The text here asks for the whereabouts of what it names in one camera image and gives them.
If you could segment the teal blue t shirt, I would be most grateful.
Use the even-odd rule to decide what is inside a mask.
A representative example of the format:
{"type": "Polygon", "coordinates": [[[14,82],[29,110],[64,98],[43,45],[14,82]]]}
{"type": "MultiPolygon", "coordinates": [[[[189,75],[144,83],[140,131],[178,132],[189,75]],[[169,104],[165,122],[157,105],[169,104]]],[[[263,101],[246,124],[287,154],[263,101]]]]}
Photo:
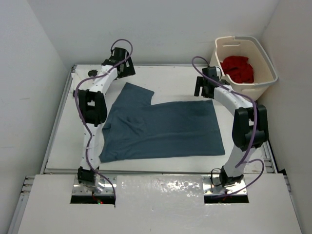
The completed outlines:
{"type": "Polygon", "coordinates": [[[152,105],[153,95],[124,85],[102,128],[102,163],[225,154],[212,100],[152,105]]]}

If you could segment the white printed t shirt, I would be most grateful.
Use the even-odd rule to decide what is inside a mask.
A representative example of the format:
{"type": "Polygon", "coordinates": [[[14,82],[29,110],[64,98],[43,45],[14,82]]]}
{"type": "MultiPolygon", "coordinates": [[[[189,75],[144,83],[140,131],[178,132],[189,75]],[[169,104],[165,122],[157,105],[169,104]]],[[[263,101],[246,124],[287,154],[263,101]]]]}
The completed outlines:
{"type": "MultiPolygon", "coordinates": [[[[76,69],[72,73],[72,84],[71,84],[71,93],[72,96],[75,96],[75,90],[77,85],[84,79],[89,77],[96,77],[98,75],[97,69],[76,69]]],[[[89,86],[92,86],[95,79],[84,82],[79,89],[86,90],[89,86]]]]}

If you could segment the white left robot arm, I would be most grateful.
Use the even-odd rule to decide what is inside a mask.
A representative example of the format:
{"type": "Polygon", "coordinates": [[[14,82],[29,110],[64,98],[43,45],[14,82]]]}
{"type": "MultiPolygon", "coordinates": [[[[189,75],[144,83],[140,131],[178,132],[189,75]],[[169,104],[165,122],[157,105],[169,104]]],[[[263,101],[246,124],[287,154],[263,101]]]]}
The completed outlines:
{"type": "Polygon", "coordinates": [[[95,184],[95,170],[100,165],[99,155],[103,149],[102,127],[107,118],[105,94],[108,88],[114,80],[134,74],[131,54],[126,49],[116,47],[111,49],[111,56],[102,63],[101,70],[89,71],[89,77],[75,88],[75,103],[84,126],[79,183],[95,184]]]}

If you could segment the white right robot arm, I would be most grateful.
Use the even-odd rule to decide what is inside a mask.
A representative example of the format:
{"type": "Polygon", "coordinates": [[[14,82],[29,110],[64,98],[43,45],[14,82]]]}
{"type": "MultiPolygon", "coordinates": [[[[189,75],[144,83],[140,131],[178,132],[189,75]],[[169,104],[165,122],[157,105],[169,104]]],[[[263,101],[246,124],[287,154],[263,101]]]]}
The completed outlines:
{"type": "Polygon", "coordinates": [[[243,179],[244,169],[253,151],[269,138],[267,110],[263,105],[233,90],[221,78],[217,67],[203,68],[196,79],[195,96],[214,99],[221,103],[234,117],[232,140],[234,143],[228,161],[222,166],[219,181],[222,187],[233,185],[243,179]]]}

